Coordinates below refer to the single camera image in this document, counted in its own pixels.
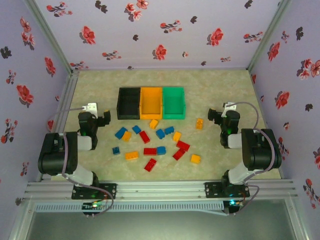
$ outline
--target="lavender wall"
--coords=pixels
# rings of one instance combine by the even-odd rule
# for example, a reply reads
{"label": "lavender wall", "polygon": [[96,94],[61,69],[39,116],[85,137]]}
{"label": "lavender wall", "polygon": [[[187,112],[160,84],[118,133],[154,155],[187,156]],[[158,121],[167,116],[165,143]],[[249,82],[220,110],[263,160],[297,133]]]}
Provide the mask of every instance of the lavender wall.
{"label": "lavender wall", "polygon": [[280,2],[34,1],[71,66],[90,69],[246,68]]}
{"label": "lavender wall", "polygon": [[0,239],[6,240],[16,199],[39,173],[47,119],[68,74],[22,0],[2,4],[0,14]]}
{"label": "lavender wall", "polygon": [[252,71],[255,89],[294,179],[313,239],[320,239],[319,2],[292,1]]}

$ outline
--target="yellow lego brick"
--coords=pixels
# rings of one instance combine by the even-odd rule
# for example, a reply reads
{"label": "yellow lego brick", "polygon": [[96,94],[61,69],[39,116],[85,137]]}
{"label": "yellow lego brick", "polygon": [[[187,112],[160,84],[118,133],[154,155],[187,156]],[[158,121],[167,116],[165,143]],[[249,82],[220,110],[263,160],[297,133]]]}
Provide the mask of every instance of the yellow lego brick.
{"label": "yellow lego brick", "polygon": [[158,125],[159,121],[153,119],[151,122],[150,122],[150,128],[152,129],[156,129],[157,125]]}
{"label": "yellow lego brick", "polygon": [[131,132],[126,131],[122,137],[122,140],[125,142],[129,142],[130,138],[131,138]]}
{"label": "yellow lego brick", "polygon": [[201,162],[201,157],[198,155],[192,154],[190,162],[194,164],[199,164]]}
{"label": "yellow lego brick", "polygon": [[139,153],[138,151],[127,152],[124,157],[125,160],[137,159],[139,157]]}
{"label": "yellow lego brick", "polygon": [[181,138],[181,133],[176,131],[173,135],[173,141],[178,142]]}
{"label": "yellow lego brick", "polygon": [[195,128],[196,129],[202,129],[204,126],[204,120],[202,118],[198,118],[196,120]]}

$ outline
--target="orange box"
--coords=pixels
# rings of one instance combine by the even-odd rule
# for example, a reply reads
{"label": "orange box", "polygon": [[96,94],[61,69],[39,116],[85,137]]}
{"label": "orange box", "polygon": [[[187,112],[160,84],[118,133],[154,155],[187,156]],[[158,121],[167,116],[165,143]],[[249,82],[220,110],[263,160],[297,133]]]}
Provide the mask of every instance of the orange box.
{"label": "orange box", "polygon": [[162,87],[141,87],[140,119],[162,119]]}

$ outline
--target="table surface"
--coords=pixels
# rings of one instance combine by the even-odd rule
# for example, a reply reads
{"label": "table surface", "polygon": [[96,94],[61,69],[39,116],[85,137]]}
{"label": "table surface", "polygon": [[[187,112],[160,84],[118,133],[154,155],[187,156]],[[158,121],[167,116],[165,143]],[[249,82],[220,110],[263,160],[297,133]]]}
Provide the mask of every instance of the table surface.
{"label": "table surface", "polygon": [[[151,120],[118,120],[117,101],[119,87],[181,86],[184,87],[186,117],[184,120],[161,119],[156,129],[174,126],[182,133],[181,141],[191,145],[180,160],[172,156],[178,150],[173,134],[159,139],[156,130],[149,127]],[[207,119],[209,108],[223,111],[224,102],[247,101],[259,107],[249,72],[246,70],[114,70],[80,72],[71,108],[87,103],[98,104],[98,115],[110,110],[110,125],[97,131],[98,144],[95,150],[79,151],[78,162],[86,169],[95,172],[100,180],[139,181],[139,180],[217,180],[224,172],[242,161],[241,149],[224,149],[220,144],[220,127]],[[241,118],[239,129],[252,128],[256,112],[249,105],[237,106]],[[71,111],[65,131],[79,129],[78,111]],[[203,129],[195,128],[197,118],[202,118]],[[146,131],[151,141],[144,144],[132,127],[138,125]],[[121,128],[131,133],[129,142],[115,137]],[[264,128],[260,114],[259,128]],[[166,154],[144,156],[144,148],[166,147]],[[119,147],[120,154],[113,155],[112,148]],[[125,153],[138,151],[139,158],[125,160]],[[201,156],[200,164],[191,163],[191,155]],[[151,172],[144,169],[150,158],[157,162]],[[261,174],[256,178],[279,179],[277,169]]]}

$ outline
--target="green box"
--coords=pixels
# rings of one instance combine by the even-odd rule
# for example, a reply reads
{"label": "green box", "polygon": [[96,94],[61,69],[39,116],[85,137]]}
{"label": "green box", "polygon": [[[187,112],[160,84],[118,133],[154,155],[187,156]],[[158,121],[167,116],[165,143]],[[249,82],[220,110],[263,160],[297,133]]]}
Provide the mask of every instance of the green box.
{"label": "green box", "polygon": [[163,119],[185,119],[186,101],[183,87],[163,87]]}

